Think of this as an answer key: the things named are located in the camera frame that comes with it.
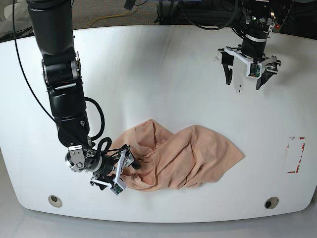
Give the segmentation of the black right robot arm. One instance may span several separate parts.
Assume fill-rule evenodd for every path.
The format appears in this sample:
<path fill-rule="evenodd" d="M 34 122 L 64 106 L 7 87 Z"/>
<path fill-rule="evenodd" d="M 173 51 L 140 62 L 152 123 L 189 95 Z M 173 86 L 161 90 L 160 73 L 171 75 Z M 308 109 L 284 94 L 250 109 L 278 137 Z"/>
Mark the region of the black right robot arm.
<path fill-rule="evenodd" d="M 123 169 L 140 168 L 131 148 L 112 148 L 112 140 L 102 138 L 105 125 L 89 136 L 89 122 L 72 28 L 72 3 L 69 0 L 27 1 L 33 31 L 42 54 L 42 68 L 53 119 L 60 143 L 68 151 L 66 163 L 76 173 L 91 172 L 91 185 L 120 194 L 126 184 Z"/>

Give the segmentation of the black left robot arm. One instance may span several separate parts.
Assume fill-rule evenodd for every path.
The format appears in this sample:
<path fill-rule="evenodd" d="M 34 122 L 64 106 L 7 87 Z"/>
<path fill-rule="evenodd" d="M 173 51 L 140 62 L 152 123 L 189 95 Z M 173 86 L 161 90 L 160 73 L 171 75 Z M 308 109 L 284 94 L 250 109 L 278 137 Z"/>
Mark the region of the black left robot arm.
<path fill-rule="evenodd" d="M 281 61 L 276 56 L 264 53 L 269 34 L 275 27 L 275 13 L 268 0 L 244 0 L 240 17 L 232 21 L 231 29 L 242 39 L 237 47 L 219 49 L 226 84 L 231 84 L 234 60 L 246 65 L 246 76 L 257 81 L 259 90 L 274 75 L 278 74 Z"/>

